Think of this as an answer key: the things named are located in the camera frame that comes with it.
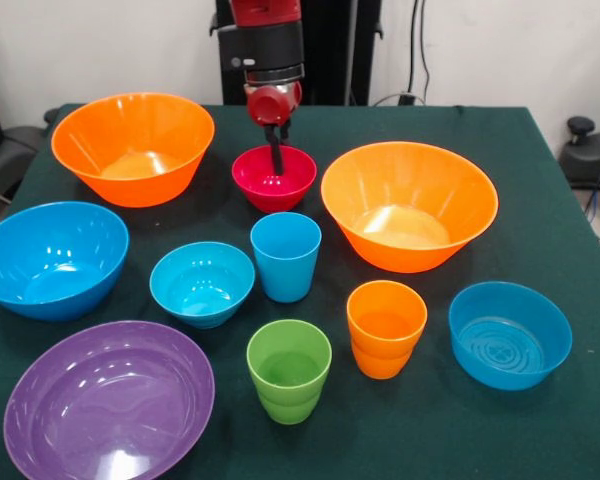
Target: light blue bowl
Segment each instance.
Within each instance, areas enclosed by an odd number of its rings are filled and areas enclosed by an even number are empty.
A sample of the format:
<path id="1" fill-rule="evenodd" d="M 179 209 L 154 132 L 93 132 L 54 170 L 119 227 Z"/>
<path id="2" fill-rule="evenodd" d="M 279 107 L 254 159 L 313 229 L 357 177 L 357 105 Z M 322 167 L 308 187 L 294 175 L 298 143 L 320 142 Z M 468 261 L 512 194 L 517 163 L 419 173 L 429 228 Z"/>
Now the light blue bowl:
<path id="1" fill-rule="evenodd" d="M 104 207 L 58 202 L 0 223 L 0 304 L 48 322 L 93 310 L 116 283 L 129 232 Z"/>
<path id="2" fill-rule="evenodd" d="M 460 292 L 451 303 L 449 327 L 462 368 L 500 390 L 540 383 L 564 362 L 573 342 L 567 318 L 551 300 L 507 282 Z"/>
<path id="3" fill-rule="evenodd" d="M 196 328 L 226 322 L 253 288 L 256 272 L 240 249 L 218 242 L 190 243 L 169 252 L 153 268 L 155 301 Z"/>

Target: white wall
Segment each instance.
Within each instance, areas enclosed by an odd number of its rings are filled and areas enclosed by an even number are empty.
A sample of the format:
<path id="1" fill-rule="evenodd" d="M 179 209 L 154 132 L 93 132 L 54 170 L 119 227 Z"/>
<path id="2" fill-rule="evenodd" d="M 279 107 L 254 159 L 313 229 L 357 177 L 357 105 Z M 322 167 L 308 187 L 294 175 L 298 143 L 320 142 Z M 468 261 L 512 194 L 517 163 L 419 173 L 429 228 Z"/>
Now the white wall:
<path id="1" fill-rule="evenodd" d="M 123 91 L 221 103 L 214 0 L 0 0 L 0 120 Z"/>
<path id="2" fill-rule="evenodd" d="M 410 0 L 383 0 L 371 100 L 404 89 Z M 0 118 L 120 91 L 222 101 L 214 0 L 0 0 Z M 556 151 L 564 122 L 600 127 L 600 0 L 428 0 L 434 105 L 526 105 Z M 416 75 L 417 92 L 423 75 Z"/>
<path id="3" fill-rule="evenodd" d="M 383 0 L 372 101 L 406 89 L 412 6 Z M 554 152 L 574 114 L 600 130 L 600 0 L 427 0 L 426 8 L 429 104 L 528 106 Z M 416 78 L 421 95 L 421 67 Z"/>

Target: table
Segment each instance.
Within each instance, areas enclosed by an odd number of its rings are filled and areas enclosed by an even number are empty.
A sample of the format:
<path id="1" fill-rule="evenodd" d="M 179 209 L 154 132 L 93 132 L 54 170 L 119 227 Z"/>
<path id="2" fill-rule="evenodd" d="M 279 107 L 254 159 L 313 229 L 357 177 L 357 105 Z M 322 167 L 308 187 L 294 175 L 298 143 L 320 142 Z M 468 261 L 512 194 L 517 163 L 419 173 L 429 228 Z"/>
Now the table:
<path id="1" fill-rule="evenodd" d="M 66 106 L 66 114 L 75 106 Z M 0 480 L 20 478 L 2 442 L 7 398 L 27 366 L 59 340 L 89 326 L 147 319 L 178 328 L 207 353 L 216 375 L 211 421 L 167 479 L 600 479 L 600 246 L 533 119 L 521 108 L 300 108 L 293 144 L 319 167 L 347 150 L 382 140 L 416 140 L 451 149 L 482 167 L 500 195 L 493 226 L 447 263 L 399 275 L 360 259 L 320 200 L 319 182 L 296 207 L 324 234 L 313 290 L 278 305 L 259 284 L 235 317 L 196 331 L 164 313 L 148 289 L 153 265 L 169 250 L 219 240 L 251 254 L 248 232 L 261 213 L 233 184 L 230 165 L 263 143 L 242 107 L 209 107 L 215 140 L 188 190 L 166 205 L 110 207 L 131 232 L 131 247 L 112 294 L 72 323 L 34 322 L 0 308 Z M 11 212 L 55 201 L 106 204 L 53 160 L 37 156 Z M 377 382 L 356 368 L 345 302 L 358 284 L 393 279 L 429 307 L 424 335 L 404 371 Z M 538 387 L 505 393 L 468 377 L 451 353 L 447 310 L 465 286 L 509 280 L 538 289 L 570 319 L 566 363 Z M 320 326 L 333 365 L 313 415 L 295 427 L 271 422 L 249 380 L 251 334 L 279 318 Z"/>

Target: large orange bowl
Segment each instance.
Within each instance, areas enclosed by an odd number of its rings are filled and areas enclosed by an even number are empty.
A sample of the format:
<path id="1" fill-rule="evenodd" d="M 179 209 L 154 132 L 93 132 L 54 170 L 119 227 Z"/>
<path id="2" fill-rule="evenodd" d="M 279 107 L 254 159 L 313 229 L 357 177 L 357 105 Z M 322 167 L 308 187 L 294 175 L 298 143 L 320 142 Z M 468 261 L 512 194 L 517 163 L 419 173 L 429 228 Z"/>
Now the large orange bowl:
<path id="1" fill-rule="evenodd" d="M 322 199 L 362 258 L 398 273 L 444 263 L 498 211 L 493 183 L 473 163 L 408 142 L 345 153 L 325 172 Z"/>
<path id="2" fill-rule="evenodd" d="M 163 93 L 115 95 L 60 122 L 58 161 L 98 195 L 123 207 L 149 207 L 182 193 L 214 134 L 197 103 Z"/>

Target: red bowl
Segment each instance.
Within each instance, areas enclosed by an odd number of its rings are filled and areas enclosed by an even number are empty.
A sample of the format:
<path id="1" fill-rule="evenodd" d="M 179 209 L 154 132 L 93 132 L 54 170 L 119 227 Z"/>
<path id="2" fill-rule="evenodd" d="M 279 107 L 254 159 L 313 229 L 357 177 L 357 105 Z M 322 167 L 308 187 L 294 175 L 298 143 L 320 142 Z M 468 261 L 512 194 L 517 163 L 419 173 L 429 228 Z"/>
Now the red bowl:
<path id="1" fill-rule="evenodd" d="M 247 199 L 264 213 L 285 212 L 295 207 L 318 174 L 313 159 L 302 150 L 281 146 L 284 173 L 273 171 L 271 147 L 253 148 L 240 155 L 231 172 Z"/>

